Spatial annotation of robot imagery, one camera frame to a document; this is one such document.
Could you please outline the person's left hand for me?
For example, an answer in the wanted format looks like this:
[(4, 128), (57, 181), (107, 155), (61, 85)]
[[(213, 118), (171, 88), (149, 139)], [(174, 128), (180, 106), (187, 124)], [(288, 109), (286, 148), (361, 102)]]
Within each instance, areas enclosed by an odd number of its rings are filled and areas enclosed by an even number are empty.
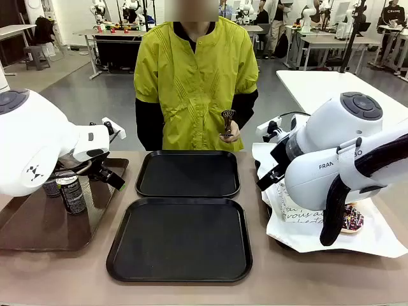
[(225, 142), (233, 143), (240, 138), (240, 129), (238, 124), (235, 121), (231, 122), (231, 136), (225, 138)]

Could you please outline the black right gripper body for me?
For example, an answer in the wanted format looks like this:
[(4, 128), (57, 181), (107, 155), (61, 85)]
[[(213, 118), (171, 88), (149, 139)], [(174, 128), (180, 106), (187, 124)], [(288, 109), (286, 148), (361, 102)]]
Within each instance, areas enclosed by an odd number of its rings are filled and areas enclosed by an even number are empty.
[(273, 168), (278, 174), (285, 174), (291, 160), (286, 153), (287, 141), (280, 141), (271, 151), (271, 156), (276, 161), (277, 165)]

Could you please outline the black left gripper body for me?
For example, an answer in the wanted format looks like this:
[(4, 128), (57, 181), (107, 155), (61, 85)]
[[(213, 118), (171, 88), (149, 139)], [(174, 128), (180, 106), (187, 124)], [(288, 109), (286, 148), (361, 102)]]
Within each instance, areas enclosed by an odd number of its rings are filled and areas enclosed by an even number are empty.
[(105, 166), (105, 157), (99, 157), (90, 160), (90, 166), (85, 170), (85, 175), (90, 180), (107, 181), (111, 175), (111, 169)]

